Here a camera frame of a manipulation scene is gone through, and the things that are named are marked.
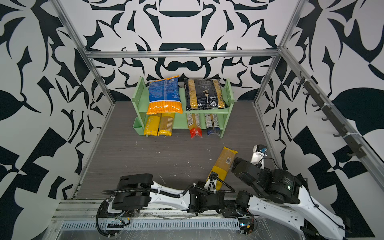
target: red pasta package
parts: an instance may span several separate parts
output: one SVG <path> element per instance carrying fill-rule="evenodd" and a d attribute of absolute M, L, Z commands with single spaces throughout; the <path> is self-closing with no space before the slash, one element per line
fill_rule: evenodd
<path fill-rule="evenodd" d="M 196 135 L 199 137 L 203 137 L 201 133 L 199 113 L 187 113 L 187 121 L 189 132 L 191 133 L 191 139 L 193 139 Z"/>

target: black and white wall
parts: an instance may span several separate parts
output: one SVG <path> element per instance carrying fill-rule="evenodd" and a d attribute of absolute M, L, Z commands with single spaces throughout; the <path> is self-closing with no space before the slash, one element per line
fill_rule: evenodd
<path fill-rule="evenodd" d="M 90 51 L 276 49 L 297 0 L 65 0 Z M 115 100 L 139 77 L 230 78 L 235 99 L 253 100 L 271 58 L 126 58 L 95 62 Z"/>
<path fill-rule="evenodd" d="M 0 3 L 1 239 L 32 239 L 73 192 L 110 103 L 47 0 Z"/>
<path fill-rule="evenodd" d="M 309 0 L 287 45 L 298 63 L 383 158 L 383 1 Z M 384 192 L 282 59 L 259 102 L 281 166 L 351 219 L 349 238 L 381 239 Z"/>

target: clear plastic packaging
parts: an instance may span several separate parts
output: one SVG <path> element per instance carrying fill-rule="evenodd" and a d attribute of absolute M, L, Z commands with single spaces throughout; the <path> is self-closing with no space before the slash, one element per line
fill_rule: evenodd
<path fill-rule="evenodd" d="M 158 135 L 172 136 L 175 113 L 162 113 Z"/>
<path fill-rule="evenodd" d="M 186 111 L 227 108 L 218 79 L 184 79 Z"/>
<path fill-rule="evenodd" d="M 147 114 L 183 113 L 179 94 L 179 76 L 150 82 Z"/>
<path fill-rule="evenodd" d="M 144 135 L 157 136 L 160 118 L 161 113 L 153 114 L 148 117 L 147 123 L 145 124 Z"/>
<path fill-rule="evenodd" d="M 195 136 L 203 137 L 201 133 L 200 115 L 199 113 L 187 113 L 187 121 L 191 139 Z"/>
<path fill-rule="evenodd" d="M 211 134 L 221 135 L 217 114 L 205 114 L 205 125 L 207 127 L 208 136 Z"/>

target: fork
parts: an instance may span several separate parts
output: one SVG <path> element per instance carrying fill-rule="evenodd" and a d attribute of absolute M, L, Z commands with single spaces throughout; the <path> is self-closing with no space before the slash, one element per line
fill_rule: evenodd
<path fill-rule="evenodd" d="M 205 96 L 207 97 L 207 108 L 209 107 L 209 100 L 208 100 L 208 89 L 203 91 L 203 93 L 205 94 Z"/>

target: patterned wall panel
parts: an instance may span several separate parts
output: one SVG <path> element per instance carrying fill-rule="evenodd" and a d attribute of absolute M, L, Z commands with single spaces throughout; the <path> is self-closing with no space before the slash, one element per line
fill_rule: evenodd
<path fill-rule="evenodd" d="M 253 100 L 272 57 L 103 58 L 94 59 L 116 101 L 130 101 L 139 77 L 145 81 L 180 75 L 184 78 L 231 80 L 235 99 Z"/>
<path fill-rule="evenodd" d="M 47 0 L 0 4 L 1 239 L 42 233 L 110 107 Z"/>
<path fill-rule="evenodd" d="M 384 1 L 310 0 L 287 47 L 383 159 Z"/>
<path fill-rule="evenodd" d="M 297 0 L 65 0 L 89 50 L 276 49 Z"/>
<path fill-rule="evenodd" d="M 351 219 L 347 237 L 382 236 L 384 192 L 281 59 L 260 99 L 260 110 L 277 161 L 293 175 L 308 178 L 311 195 Z"/>

